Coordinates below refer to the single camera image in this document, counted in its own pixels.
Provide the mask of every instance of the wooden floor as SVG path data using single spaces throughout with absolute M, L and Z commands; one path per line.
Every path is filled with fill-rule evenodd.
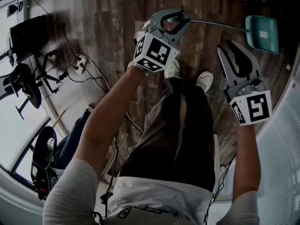
M 66 24 L 66 33 L 75 53 L 90 56 L 98 68 L 113 85 L 124 73 L 126 65 L 134 54 L 133 36 L 143 23 L 155 12 L 167 8 L 182 8 L 189 17 L 203 18 L 244 27 L 247 15 L 266 15 L 277 19 L 279 36 L 285 37 L 291 28 L 286 19 L 291 7 L 287 0 L 37 0 L 51 8 L 49 11 L 59 24 Z M 60 42 L 59 66 L 67 67 L 72 59 L 62 32 L 53 26 L 52 36 Z M 208 92 L 208 100 L 214 117 L 214 132 L 218 134 L 220 160 L 226 164 L 236 151 L 236 120 L 226 102 L 223 90 L 226 79 L 222 75 L 217 55 L 217 45 L 228 51 L 225 40 L 232 39 L 248 49 L 243 32 L 225 30 L 222 27 L 204 24 L 191 24 L 188 33 L 180 41 L 179 61 L 185 74 L 184 80 L 195 79 L 203 69 L 214 74 L 214 81 Z M 280 55 L 273 55 L 250 49 L 257 57 L 263 76 L 271 90 L 273 106 L 278 101 L 287 82 L 297 46 L 296 35 L 290 41 L 280 40 Z M 163 73 L 151 74 L 136 93 L 129 113 L 133 120 L 143 127 L 145 115 L 157 103 L 161 95 L 159 83 Z M 120 128 L 119 138 L 125 132 L 129 137 L 121 150 L 125 160 L 127 148 L 135 146 L 141 132 L 126 119 Z

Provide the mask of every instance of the dustpan handle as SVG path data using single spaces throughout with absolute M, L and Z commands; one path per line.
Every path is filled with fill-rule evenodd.
M 190 20 L 191 20 L 191 22 L 194 22 L 194 23 L 213 24 L 213 25 L 219 25 L 219 26 L 223 26 L 223 27 L 227 27 L 227 28 L 240 30 L 240 31 L 243 31 L 243 32 L 249 32 L 245 28 L 240 28 L 240 27 L 236 27 L 236 26 L 227 25 L 227 24 L 221 23 L 221 22 L 213 22 L 213 21 L 208 21 L 208 20 L 204 20 L 204 19 L 196 19 L 196 18 L 190 18 Z

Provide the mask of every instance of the wristband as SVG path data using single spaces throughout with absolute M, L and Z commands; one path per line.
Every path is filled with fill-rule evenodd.
M 131 66 L 135 66 L 135 67 L 141 69 L 141 70 L 145 73 L 146 76 L 149 75 L 148 72 L 146 71 L 146 69 L 144 69 L 142 66 L 138 65 L 137 63 L 135 63 L 135 62 L 133 62 L 133 61 L 131 61 L 131 62 L 127 65 L 126 70 L 128 70 L 128 68 L 131 67 Z

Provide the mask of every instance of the window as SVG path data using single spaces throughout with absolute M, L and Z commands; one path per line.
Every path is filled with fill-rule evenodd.
M 22 12 L 8 17 L 8 6 L 17 4 L 22 0 L 0 1 L 0 55 L 9 49 L 9 29 L 24 21 L 24 9 Z M 13 71 L 8 57 L 0 60 L 0 76 Z M 20 107 L 26 96 L 22 91 L 16 95 L 10 95 L 0 101 L 0 168 L 5 170 L 29 188 L 34 189 L 30 170 L 33 149 L 40 130 L 45 126 L 51 126 L 50 118 L 42 107 L 36 109 L 29 102 L 22 111 L 24 120 L 20 117 L 16 106 Z

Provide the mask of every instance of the leg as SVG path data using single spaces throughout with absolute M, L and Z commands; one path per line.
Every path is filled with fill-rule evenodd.
M 171 179 L 180 128 L 181 80 L 166 78 L 162 89 L 162 98 L 146 116 L 145 132 L 123 164 L 120 176 Z
M 69 162 L 71 161 L 73 155 L 76 152 L 81 137 L 81 133 L 83 132 L 84 125 L 87 119 L 89 118 L 89 116 L 90 116 L 90 111 L 87 109 L 85 110 L 82 117 L 80 117 L 76 121 L 71 133 L 69 134 L 66 140 L 63 149 L 61 150 L 55 168 L 65 169 L 69 164 Z
M 186 94 L 186 103 L 186 127 L 174 165 L 174 181 L 212 192 L 215 184 L 213 117 L 203 88 L 193 87 Z

